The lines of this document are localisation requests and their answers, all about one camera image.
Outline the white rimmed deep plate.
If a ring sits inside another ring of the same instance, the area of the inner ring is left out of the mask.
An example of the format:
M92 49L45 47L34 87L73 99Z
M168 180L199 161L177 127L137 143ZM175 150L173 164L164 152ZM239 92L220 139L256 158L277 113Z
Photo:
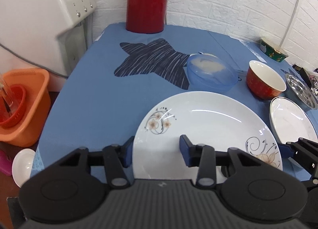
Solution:
M278 143L297 142L299 138L317 143L317 133L308 115L288 98L272 99L269 116L271 130Z

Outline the white floral deep plate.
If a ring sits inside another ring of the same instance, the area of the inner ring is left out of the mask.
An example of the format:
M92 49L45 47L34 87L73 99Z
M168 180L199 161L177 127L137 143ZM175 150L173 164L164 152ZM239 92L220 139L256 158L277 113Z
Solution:
M195 180L179 150L179 137L216 151L239 148L266 164L282 169L276 140L265 122L242 103L212 92L186 92L153 107L136 132L132 167L134 177L151 180Z

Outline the stainless steel bowl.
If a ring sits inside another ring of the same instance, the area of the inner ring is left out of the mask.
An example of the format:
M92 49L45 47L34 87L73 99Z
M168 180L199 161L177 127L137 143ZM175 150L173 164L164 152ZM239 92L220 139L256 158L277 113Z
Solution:
M311 90L301 80L289 73L285 74L286 86L285 96L295 102L305 112L317 110L317 99Z

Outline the blue plastic bowl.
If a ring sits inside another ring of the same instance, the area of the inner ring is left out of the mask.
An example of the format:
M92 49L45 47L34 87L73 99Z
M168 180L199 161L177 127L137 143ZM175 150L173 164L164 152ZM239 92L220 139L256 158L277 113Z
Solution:
M191 54L186 71L191 86L201 91L227 92L239 81L237 71L231 65L207 53Z

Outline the red white bowl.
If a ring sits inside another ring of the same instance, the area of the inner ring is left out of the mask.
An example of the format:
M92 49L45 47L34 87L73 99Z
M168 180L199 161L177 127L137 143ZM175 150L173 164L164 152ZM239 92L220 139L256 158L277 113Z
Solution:
M281 75L268 65L256 60L251 60L248 65L246 84L256 97L272 100L287 89Z

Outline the blue printed tablecloth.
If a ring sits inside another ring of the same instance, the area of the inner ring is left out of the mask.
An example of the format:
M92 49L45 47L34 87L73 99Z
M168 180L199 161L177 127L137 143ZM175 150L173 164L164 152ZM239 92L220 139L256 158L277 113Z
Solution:
M256 43L175 25L167 25L158 34L137 34L127 31L124 23L115 23L86 51L54 102L39 139L33 175L76 148L100 151L113 143L123 144L156 104L182 92L154 73L114 75L128 57L121 43L139 43L146 48L160 38L177 52L210 53L232 65L240 72L240 81L227 95L269 123L268 103L256 99L246 85L249 62L265 57Z

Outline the small white dish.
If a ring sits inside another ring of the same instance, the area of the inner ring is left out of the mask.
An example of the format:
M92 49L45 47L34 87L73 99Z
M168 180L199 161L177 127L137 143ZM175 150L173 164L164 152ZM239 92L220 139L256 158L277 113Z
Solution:
M19 151L12 162L12 177L18 187L29 180L35 157L35 151L29 148Z

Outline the green gold bowl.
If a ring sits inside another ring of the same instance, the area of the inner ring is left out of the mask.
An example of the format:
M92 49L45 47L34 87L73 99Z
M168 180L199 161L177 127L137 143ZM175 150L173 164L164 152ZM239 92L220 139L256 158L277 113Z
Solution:
M288 53L283 48L264 37L260 39L260 49L269 58L279 63L288 57Z

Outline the orange plastic basin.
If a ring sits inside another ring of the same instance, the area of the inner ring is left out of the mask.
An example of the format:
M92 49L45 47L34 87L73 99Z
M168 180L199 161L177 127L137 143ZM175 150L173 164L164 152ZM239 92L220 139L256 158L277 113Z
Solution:
M48 93L49 72L44 69L17 69L3 75L8 86L23 86L24 116L15 126L1 127L1 141L18 146L32 146L39 139L51 101Z

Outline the white water dispenser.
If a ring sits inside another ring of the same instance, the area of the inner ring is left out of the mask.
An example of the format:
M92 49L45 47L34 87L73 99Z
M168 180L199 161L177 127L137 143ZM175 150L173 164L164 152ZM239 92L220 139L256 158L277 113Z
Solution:
M1 72L40 67L67 78L87 50L95 0L1 0Z

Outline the red thermos jug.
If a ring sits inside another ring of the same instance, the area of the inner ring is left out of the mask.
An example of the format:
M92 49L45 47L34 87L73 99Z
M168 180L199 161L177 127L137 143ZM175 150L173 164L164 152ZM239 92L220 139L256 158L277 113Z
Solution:
M126 29L140 34L164 30L168 0L127 0Z

